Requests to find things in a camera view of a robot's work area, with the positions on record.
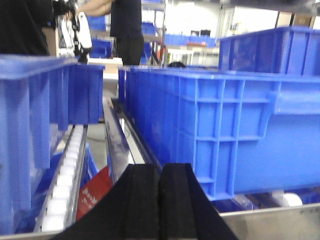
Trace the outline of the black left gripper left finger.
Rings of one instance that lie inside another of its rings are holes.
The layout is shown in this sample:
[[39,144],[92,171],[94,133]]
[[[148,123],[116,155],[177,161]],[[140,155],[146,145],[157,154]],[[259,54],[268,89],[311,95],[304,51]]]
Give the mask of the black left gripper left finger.
[[111,190],[55,240],[159,239],[159,173],[152,164],[130,164]]

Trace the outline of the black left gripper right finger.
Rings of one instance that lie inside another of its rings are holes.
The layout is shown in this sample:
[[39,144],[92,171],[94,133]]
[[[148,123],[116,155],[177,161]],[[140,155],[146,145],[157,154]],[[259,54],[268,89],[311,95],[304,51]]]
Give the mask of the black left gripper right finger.
[[161,240],[236,240],[189,163],[168,163],[159,179]]

